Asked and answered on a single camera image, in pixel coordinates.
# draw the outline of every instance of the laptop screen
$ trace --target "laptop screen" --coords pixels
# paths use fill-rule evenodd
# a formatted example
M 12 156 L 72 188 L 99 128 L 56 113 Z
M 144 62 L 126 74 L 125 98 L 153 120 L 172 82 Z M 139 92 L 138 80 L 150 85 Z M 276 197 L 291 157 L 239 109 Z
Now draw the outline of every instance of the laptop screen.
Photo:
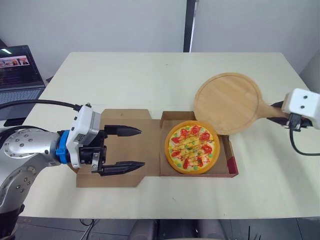
M 44 87 L 27 45 L 0 49 L 0 91 L 25 87 Z

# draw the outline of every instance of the blue mounting ring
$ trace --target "blue mounting ring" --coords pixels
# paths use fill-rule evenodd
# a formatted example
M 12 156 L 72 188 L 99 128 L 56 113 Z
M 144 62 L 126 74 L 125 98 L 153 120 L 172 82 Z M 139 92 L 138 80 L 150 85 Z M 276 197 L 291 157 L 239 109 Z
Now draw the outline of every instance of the blue mounting ring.
M 55 150 L 55 154 L 60 158 L 60 162 L 62 164 L 68 164 L 67 162 L 67 147 L 66 147 L 66 143 L 67 143 L 67 138 L 69 135 L 69 130 L 66 130 L 63 132 L 61 138 L 60 138 L 60 142 L 59 142 L 59 148 L 57 148 Z

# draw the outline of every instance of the black cable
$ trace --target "black cable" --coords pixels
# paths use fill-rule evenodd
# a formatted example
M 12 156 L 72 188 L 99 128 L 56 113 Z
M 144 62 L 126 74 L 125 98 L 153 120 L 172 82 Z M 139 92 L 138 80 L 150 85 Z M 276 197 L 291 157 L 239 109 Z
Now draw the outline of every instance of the black cable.
M 93 219 L 91 219 L 91 222 L 89 223 L 89 224 L 86 224 L 85 222 L 84 222 L 84 219 L 79 219 L 80 220 L 80 223 L 82 224 L 82 225 L 85 225 L 86 227 L 89 227 L 93 222 L 94 222 L 94 220 Z
M 293 149 L 298 153 L 298 154 L 301 154 L 301 155 L 304 155 L 304 156 L 320 156 L 320 153 L 305 153 L 305 152 L 302 152 L 302 151 L 299 151 L 295 145 L 295 141 L 294 141 L 294 130 L 292 128 L 289 129 L 289 137 L 290 137 L 290 142 L 291 142 L 291 145 L 293 147 Z
M 89 239 L 90 232 L 91 232 L 91 230 L 92 230 L 92 229 L 94 228 L 94 226 L 95 226 L 95 220 L 92 219 L 92 221 L 93 221 L 93 223 L 91 224 L 91 227 L 90 227 L 89 231 L 88 231 L 87 234 L 86 234 L 85 240 L 88 240 L 88 239 Z
M 15 105 L 22 105 L 22 104 L 52 104 L 52 105 L 59 105 L 59 106 L 64 106 L 68 108 L 72 108 L 73 110 L 76 110 L 79 112 L 81 109 L 81 105 L 77 104 L 71 104 L 63 101 L 54 101 L 54 100 L 20 100 L 20 101 L 11 101 L 11 102 L 6 102 L 3 104 L 0 104 L 0 109 L 4 109 L 7 107 L 15 106 Z

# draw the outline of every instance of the laptop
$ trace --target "laptop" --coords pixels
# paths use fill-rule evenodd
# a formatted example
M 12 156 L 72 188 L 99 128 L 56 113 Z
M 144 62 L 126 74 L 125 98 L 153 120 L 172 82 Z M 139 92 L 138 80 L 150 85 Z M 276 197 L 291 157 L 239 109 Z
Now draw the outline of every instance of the laptop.
M 0 49 L 0 104 L 38 99 L 45 87 L 27 45 Z M 0 120 L 26 118 L 34 105 L 0 109 Z

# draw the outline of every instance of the wooden pizza peel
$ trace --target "wooden pizza peel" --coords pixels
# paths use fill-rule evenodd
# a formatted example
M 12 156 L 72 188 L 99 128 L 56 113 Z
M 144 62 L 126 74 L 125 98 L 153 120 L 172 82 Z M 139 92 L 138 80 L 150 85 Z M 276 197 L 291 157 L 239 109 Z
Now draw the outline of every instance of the wooden pizza peel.
M 260 118 L 289 117 L 263 101 L 251 78 L 233 72 L 207 80 L 195 95 L 193 111 L 198 121 L 211 124 L 220 135 L 241 132 Z

